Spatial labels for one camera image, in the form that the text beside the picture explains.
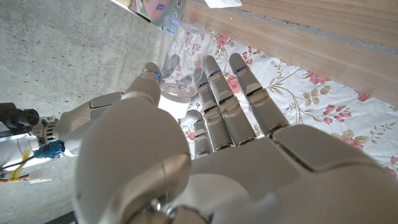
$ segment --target concrete wall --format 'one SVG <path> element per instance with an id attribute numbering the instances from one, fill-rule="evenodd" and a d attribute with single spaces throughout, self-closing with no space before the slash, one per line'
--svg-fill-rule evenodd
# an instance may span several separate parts
<path id="1" fill-rule="evenodd" d="M 2 0 L 0 102 L 59 117 L 124 91 L 146 62 L 157 60 L 160 35 L 107 0 Z M 45 223 L 72 211 L 74 165 L 75 158 L 64 157 L 23 170 L 52 166 L 50 182 L 1 184 L 0 223 Z"/>

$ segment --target clear plastic cup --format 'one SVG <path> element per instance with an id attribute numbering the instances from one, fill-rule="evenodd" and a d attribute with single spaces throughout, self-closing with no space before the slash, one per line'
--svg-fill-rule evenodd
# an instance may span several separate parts
<path id="1" fill-rule="evenodd" d="M 190 98 L 197 93 L 193 72 L 201 67 L 212 40 L 211 31 L 172 16 L 165 18 L 158 61 L 160 92 L 163 98 L 182 104 L 185 112 L 178 116 L 185 116 Z"/>

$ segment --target white robotic arm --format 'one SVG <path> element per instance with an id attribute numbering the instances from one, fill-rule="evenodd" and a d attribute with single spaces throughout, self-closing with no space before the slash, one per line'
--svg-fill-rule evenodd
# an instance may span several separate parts
<path id="1" fill-rule="evenodd" d="M 149 63 L 85 134 L 73 194 L 79 222 L 397 220 L 396 209 L 387 203 L 398 199 L 392 177 L 332 136 L 289 126 L 244 60 L 232 55 L 229 61 L 267 138 L 254 139 L 223 74 L 207 57 L 204 74 L 198 70 L 194 77 L 204 119 L 189 113 L 182 120 L 195 122 L 198 149 L 191 161 L 178 123 L 157 108 L 160 73 Z"/>

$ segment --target wooden surface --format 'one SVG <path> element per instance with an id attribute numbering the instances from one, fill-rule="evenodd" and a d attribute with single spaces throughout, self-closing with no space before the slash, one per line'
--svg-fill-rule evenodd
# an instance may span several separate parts
<path id="1" fill-rule="evenodd" d="M 398 48 L 396 0 L 249 0 L 240 9 Z"/>
<path id="2" fill-rule="evenodd" d="M 398 57 L 193 1 L 183 18 L 398 105 Z"/>

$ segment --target floral bedsheet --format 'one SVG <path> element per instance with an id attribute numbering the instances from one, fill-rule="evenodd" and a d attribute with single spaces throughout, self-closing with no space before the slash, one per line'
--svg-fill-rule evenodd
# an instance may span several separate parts
<path id="1" fill-rule="evenodd" d="M 371 156 L 397 177 L 398 107 L 223 35 L 215 35 L 208 53 L 217 60 L 259 138 L 264 136 L 262 130 L 229 66 L 229 56 L 235 52 L 242 55 L 291 125 L 307 124 L 327 132 Z M 192 109 L 203 112 L 200 103 L 192 105 Z M 192 151 L 193 128 L 185 127 L 183 131 Z"/>

